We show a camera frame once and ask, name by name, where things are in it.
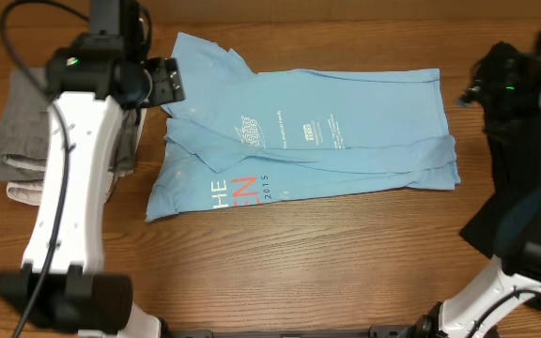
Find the light blue printed t-shirt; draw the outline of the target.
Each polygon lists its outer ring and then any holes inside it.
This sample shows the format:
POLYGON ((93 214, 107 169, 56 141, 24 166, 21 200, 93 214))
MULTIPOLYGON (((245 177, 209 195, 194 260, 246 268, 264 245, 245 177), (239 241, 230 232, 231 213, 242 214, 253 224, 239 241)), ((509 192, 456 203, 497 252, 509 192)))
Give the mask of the light blue printed t-shirt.
POLYGON ((460 177, 437 69, 255 73, 179 34, 186 97, 165 106, 165 158, 147 220, 377 192, 452 190, 460 177))

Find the black garment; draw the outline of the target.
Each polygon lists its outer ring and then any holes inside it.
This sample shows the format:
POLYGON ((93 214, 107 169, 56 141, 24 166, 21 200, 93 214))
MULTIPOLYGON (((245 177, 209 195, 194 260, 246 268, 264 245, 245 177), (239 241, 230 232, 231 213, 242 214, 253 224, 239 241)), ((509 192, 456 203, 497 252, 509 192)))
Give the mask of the black garment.
MULTIPOLYGON (((509 121, 487 122, 484 114, 484 122, 495 192, 460 235, 499 257, 505 271, 541 282, 541 108, 509 121)), ((541 311, 541 297, 529 305, 541 311)))

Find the folded beige trousers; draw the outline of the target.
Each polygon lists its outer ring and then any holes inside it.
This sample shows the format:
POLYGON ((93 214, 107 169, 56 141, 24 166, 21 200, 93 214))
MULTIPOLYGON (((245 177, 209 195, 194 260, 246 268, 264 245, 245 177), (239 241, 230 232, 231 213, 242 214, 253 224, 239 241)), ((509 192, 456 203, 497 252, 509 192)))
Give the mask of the folded beige trousers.
MULTIPOLYGON (((107 173, 107 190, 105 200, 108 200, 114 186, 121 177, 131 175, 136 164, 136 152, 141 139, 147 110, 131 110, 124 115, 120 132, 116 136, 109 171, 107 173)), ((36 179, 10 180, 7 184, 8 198, 31 206, 38 206, 43 191, 43 176, 45 173, 44 159, 30 159, 24 155, 6 155, 1 160, 0 167, 13 168, 17 171, 27 170, 36 179)))

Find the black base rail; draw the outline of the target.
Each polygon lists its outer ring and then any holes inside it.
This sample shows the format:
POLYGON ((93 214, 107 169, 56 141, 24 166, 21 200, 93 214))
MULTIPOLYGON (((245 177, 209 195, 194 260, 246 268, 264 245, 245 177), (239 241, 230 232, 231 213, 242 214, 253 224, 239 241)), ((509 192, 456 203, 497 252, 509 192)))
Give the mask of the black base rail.
POLYGON ((170 330, 162 325, 162 338, 410 338, 410 326, 374 326, 366 330, 308 330, 213 332, 210 330, 170 330))

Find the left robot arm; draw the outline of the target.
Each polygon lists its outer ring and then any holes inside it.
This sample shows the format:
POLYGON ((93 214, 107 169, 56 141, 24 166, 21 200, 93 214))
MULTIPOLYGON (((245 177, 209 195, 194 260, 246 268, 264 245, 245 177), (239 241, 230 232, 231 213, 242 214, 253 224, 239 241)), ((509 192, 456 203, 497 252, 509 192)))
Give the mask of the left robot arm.
POLYGON ((58 49, 38 85, 50 116, 44 192, 17 270, 0 297, 19 325, 82 337, 166 337, 165 321, 134 303, 131 279, 103 270, 106 178, 124 115, 182 100, 177 62, 149 58, 151 36, 83 33, 58 49))

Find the folded grey trousers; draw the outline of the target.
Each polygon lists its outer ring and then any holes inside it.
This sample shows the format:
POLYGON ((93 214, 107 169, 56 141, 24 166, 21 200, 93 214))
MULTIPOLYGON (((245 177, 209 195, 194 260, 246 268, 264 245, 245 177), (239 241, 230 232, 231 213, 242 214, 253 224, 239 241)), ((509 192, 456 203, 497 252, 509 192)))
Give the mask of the folded grey trousers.
MULTIPOLYGON (((49 115, 37 90, 19 70, 10 73, 8 99, 0 121, 0 165, 6 155, 47 160, 49 115)), ((36 179, 27 170, 0 167, 0 182, 36 179)))

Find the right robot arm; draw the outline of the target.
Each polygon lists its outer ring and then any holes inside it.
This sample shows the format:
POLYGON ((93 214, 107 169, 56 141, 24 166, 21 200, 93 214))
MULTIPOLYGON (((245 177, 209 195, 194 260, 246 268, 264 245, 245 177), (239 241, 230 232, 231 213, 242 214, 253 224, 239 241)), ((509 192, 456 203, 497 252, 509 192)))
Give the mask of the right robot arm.
POLYGON ((499 42, 478 60, 459 102, 480 104, 495 191, 461 230, 487 266, 403 338, 493 337, 520 305, 541 311, 541 31, 523 53, 499 42))

